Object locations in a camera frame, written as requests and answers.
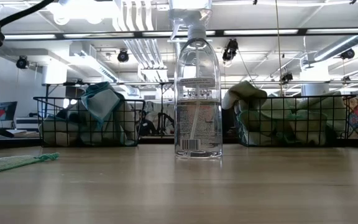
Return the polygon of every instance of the black wire basket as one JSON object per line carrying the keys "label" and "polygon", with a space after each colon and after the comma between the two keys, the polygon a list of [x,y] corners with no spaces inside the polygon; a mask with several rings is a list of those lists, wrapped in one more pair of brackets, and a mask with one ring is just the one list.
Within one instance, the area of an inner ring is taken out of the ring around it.
{"label": "black wire basket", "polygon": [[100,119],[83,106],[81,98],[33,99],[43,147],[124,147],[139,142],[144,100],[120,100]]}
{"label": "black wire basket", "polygon": [[340,146],[355,95],[267,97],[234,103],[243,146]]}

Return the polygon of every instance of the fluorescent light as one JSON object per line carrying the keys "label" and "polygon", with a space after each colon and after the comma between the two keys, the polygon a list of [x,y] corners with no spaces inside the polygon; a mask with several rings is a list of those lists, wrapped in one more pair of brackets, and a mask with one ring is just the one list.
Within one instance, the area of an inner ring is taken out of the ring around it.
{"label": "fluorescent light", "polygon": [[[205,32],[206,35],[215,35],[214,30],[207,30]],[[172,35],[171,31],[165,32],[144,32],[144,37],[170,37]],[[176,36],[187,36],[187,31],[178,31]]]}
{"label": "fluorescent light", "polygon": [[109,38],[109,37],[133,37],[134,33],[131,32],[117,32],[113,34],[63,34],[65,38]]}
{"label": "fluorescent light", "polygon": [[[144,32],[144,37],[170,37],[172,35],[172,31],[166,32]],[[187,31],[178,31],[177,36],[187,36]]]}
{"label": "fluorescent light", "polygon": [[56,39],[55,34],[5,35],[5,40]]}
{"label": "fluorescent light", "polygon": [[307,34],[340,34],[340,33],[358,33],[358,28],[338,28],[338,29],[308,29]]}
{"label": "fluorescent light", "polygon": [[206,34],[206,35],[215,35],[215,31],[213,31],[213,30],[207,30],[207,31],[205,32],[205,34]]}
{"label": "fluorescent light", "polygon": [[21,5],[21,4],[24,4],[22,1],[0,1],[0,5],[2,4],[18,4],[18,5]]}
{"label": "fluorescent light", "polygon": [[[212,39],[206,39],[206,41],[208,43],[211,43],[212,42]],[[185,38],[185,39],[173,39],[173,40],[167,40],[168,43],[186,43],[188,42],[188,39]]]}
{"label": "fluorescent light", "polygon": [[[288,29],[288,30],[279,30],[280,34],[296,34],[298,33],[297,29]],[[277,30],[225,30],[223,35],[277,35]]]}
{"label": "fluorescent light", "polygon": [[143,83],[123,83],[124,85],[159,85],[160,83],[157,82],[143,82]]}

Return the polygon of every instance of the towel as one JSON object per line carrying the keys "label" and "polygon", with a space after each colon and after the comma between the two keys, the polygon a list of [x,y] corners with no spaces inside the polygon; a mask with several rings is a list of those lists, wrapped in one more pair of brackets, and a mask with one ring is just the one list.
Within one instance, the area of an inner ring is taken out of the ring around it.
{"label": "towel", "polygon": [[340,94],[332,92],[308,100],[266,98],[266,92],[245,81],[227,91],[222,108],[229,109],[238,103],[234,107],[236,119],[250,145],[324,145],[327,128],[334,130],[336,136],[345,130],[346,107]]}
{"label": "towel", "polygon": [[135,116],[124,100],[108,82],[90,85],[75,105],[43,121],[40,132],[52,131],[44,132],[44,141],[58,146],[70,146],[78,141],[87,145],[134,145]]}

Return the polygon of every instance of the person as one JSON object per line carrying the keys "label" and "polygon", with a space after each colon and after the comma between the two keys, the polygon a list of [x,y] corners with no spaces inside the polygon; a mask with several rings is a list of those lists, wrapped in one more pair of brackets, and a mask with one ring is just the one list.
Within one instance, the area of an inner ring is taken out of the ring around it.
{"label": "person", "polygon": [[149,136],[155,134],[157,131],[155,130],[153,122],[146,119],[146,112],[140,111],[139,117],[142,119],[138,121],[137,128],[139,130],[140,136]]}

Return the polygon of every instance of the wooden table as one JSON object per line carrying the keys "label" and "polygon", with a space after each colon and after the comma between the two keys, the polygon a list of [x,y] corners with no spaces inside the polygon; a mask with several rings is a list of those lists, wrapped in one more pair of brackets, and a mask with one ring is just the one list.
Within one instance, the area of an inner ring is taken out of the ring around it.
{"label": "wooden table", "polygon": [[176,159],[170,145],[60,152],[0,172],[0,223],[358,223],[358,149],[224,147]]}

